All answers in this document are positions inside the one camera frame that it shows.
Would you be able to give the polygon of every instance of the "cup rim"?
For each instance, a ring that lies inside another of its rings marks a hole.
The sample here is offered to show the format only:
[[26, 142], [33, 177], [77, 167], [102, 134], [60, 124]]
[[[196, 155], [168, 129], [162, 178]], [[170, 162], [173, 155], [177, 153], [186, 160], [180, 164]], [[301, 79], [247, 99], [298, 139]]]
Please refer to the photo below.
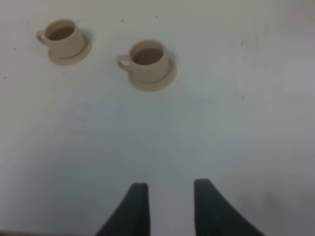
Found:
[[[132, 50], [138, 46], [139, 44], [141, 43], [145, 43], [145, 42], [154, 42], [154, 43], [157, 43], [159, 44], [162, 48], [163, 48], [163, 56], [156, 62], [152, 63], [152, 64], [149, 64], [149, 65], [140, 65], [140, 64], [137, 64], [135, 63], [132, 58], [131, 58], [131, 53], [132, 53]], [[137, 43], [135, 43], [131, 49], [129, 50], [128, 52], [128, 56], [130, 58], [130, 61], [133, 63], [134, 66], [137, 66], [137, 67], [141, 67], [141, 68], [149, 68], [149, 67], [153, 67], [153, 66], [156, 66], [157, 64], [161, 63], [161, 61], [163, 61], [166, 57], [167, 57], [167, 53], [166, 53], [166, 47], [165, 45], [159, 41], [159, 40], [155, 40], [155, 39], [144, 39], [144, 40], [141, 40], [141, 41], [138, 41]]]
[[[74, 31], [72, 32], [71, 35], [69, 35], [67, 38], [63, 38], [63, 39], [60, 39], [60, 40], [51, 40], [49, 39], [47, 36], [46, 36], [46, 32], [47, 30], [49, 29], [49, 27], [51, 27], [53, 24], [56, 24], [58, 22], [64, 22], [64, 21], [68, 21], [68, 22], [71, 22], [73, 23], [74, 25]], [[59, 20], [56, 20], [56, 21], [53, 21], [51, 22], [44, 30], [44, 36], [45, 36], [45, 40], [47, 40], [49, 43], [60, 43], [60, 42], [64, 42], [66, 40], [69, 40], [70, 38], [72, 38], [74, 36], [74, 34], [79, 30], [78, 28], [78, 25], [76, 24], [76, 22], [72, 19], [59, 19]]]

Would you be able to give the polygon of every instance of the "saucer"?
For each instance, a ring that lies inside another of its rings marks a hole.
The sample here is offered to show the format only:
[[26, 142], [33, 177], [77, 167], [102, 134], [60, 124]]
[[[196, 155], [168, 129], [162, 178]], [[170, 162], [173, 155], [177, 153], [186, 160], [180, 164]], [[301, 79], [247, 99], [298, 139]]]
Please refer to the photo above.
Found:
[[91, 41], [84, 35], [84, 47], [80, 53], [70, 58], [57, 58], [52, 55], [51, 50], [48, 51], [48, 57], [52, 63], [57, 65], [73, 65], [80, 61], [82, 61], [91, 51], [92, 43]]
[[169, 86], [176, 77], [177, 68], [175, 62], [171, 58], [169, 58], [169, 70], [167, 74], [162, 79], [156, 82], [143, 82], [134, 78], [132, 76], [132, 72], [129, 72], [128, 74], [129, 81], [133, 87], [141, 91], [153, 92]]

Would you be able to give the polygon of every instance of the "white table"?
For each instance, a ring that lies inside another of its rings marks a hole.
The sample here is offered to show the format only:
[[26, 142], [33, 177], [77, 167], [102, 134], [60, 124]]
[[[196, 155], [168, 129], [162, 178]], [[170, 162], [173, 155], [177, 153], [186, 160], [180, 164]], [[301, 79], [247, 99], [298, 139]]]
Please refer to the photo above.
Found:
[[[0, 0], [0, 229], [93, 235], [147, 182], [152, 235], [191, 236], [206, 177], [267, 235], [314, 235], [315, 8], [296, 4]], [[93, 39], [77, 65], [35, 38], [59, 18]], [[146, 38], [177, 62], [159, 92], [116, 66]]]

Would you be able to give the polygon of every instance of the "cup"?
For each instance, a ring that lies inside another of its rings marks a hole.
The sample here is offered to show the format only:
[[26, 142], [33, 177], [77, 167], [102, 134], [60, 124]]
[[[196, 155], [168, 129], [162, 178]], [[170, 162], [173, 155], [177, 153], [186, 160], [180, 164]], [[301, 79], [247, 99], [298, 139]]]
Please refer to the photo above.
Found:
[[85, 39], [78, 25], [69, 19], [51, 23], [45, 30], [38, 31], [36, 38], [50, 48], [53, 59], [71, 59], [85, 47]]
[[132, 79], [145, 83], [157, 82], [170, 71], [166, 47], [157, 40], [136, 43], [127, 55], [117, 57], [117, 64], [121, 69], [132, 72]]

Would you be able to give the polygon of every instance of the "cup handle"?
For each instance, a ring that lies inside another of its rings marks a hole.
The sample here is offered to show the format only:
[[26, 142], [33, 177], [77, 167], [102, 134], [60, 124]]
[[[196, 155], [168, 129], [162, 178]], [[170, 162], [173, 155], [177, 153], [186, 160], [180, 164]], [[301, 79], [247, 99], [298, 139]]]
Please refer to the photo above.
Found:
[[[122, 60], [127, 60], [129, 62], [129, 65], [124, 65], [122, 64]], [[125, 71], [131, 71], [132, 66], [131, 66], [131, 60], [128, 55], [122, 55], [117, 57], [117, 65], [119, 66], [120, 69], [123, 69]]]
[[45, 32], [44, 31], [40, 30], [40, 31], [38, 31], [36, 33], [36, 38], [38, 39], [38, 41], [41, 42], [42, 44], [48, 46], [47, 42], [44, 39], [44, 37], [45, 37]]

